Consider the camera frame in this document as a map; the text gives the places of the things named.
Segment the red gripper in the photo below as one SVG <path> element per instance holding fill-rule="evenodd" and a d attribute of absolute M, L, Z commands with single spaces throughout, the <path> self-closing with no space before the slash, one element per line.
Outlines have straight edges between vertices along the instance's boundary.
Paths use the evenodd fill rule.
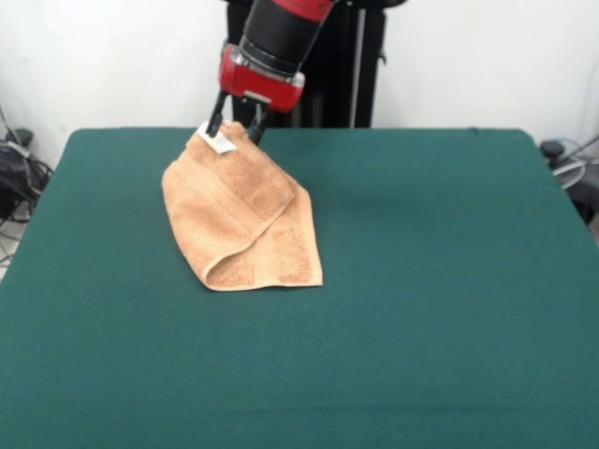
<path fill-rule="evenodd" d="M 217 95 L 205 131 L 210 138 L 215 138 L 219 132 L 223 108 L 229 95 L 249 98 L 267 105 L 271 110 L 287 113 L 300 101 L 305 76 L 301 72 L 292 77 L 272 74 L 254 65 L 237 46 L 227 44 L 219 67 L 219 84 L 223 92 Z M 246 129 L 246 135 L 253 143 L 259 143 L 262 139 L 267 117 L 268 109 L 256 105 L 254 119 Z"/>

